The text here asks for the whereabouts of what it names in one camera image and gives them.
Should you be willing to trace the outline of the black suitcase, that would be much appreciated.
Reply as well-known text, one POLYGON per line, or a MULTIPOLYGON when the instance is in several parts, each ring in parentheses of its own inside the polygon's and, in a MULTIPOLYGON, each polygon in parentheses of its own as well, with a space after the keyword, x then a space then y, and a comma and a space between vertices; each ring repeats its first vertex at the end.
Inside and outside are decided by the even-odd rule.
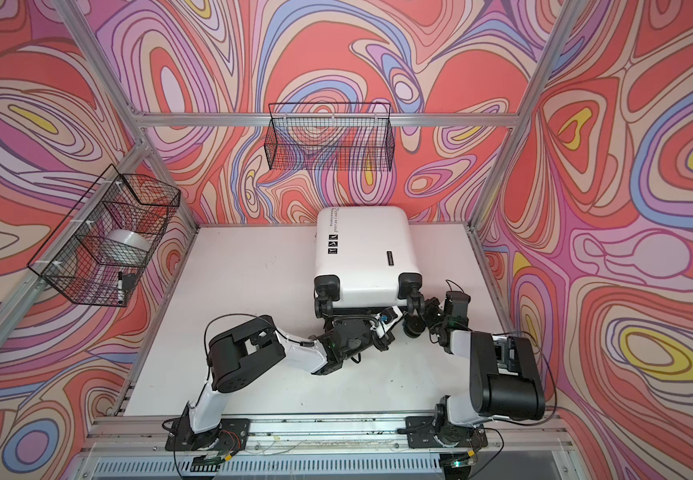
POLYGON ((405 212, 395 206, 326 208, 316 217, 317 318, 371 314, 388 338, 404 315, 422 314, 423 278, 405 212))

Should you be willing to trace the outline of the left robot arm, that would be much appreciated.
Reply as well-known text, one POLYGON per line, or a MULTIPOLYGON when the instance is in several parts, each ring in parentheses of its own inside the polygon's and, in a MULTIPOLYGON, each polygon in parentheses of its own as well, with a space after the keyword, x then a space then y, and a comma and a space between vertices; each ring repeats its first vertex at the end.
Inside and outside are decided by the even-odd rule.
POLYGON ((214 448, 230 395, 278 365, 324 376, 340 370, 347 360, 360 362, 369 348, 386 351, 394 342, 392 329, 404 317, 397 306, 378 313, 334 316, 326 319, 324 333, 303 338, 260 315, 214 336, 206 344, 208 375, 198 400, 186 404, 180 417, 162 423, 168 432, 166 450, 214 448))

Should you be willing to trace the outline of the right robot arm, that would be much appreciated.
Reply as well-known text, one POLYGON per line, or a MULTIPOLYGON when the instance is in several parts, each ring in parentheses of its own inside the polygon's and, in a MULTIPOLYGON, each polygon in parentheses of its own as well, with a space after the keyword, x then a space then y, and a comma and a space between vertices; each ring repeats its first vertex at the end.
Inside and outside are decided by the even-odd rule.
POLYGON ((431 338, 448 355, 467 362, 464 390, 440 398, 430 423, 432 438, 452 448, 484 432, 490 421, 540 424, 545 420, 544 386, 531 341, 491 334, 468 325, 470 296, 448 291, 443 301, 424 302, 422 319, 431 338))

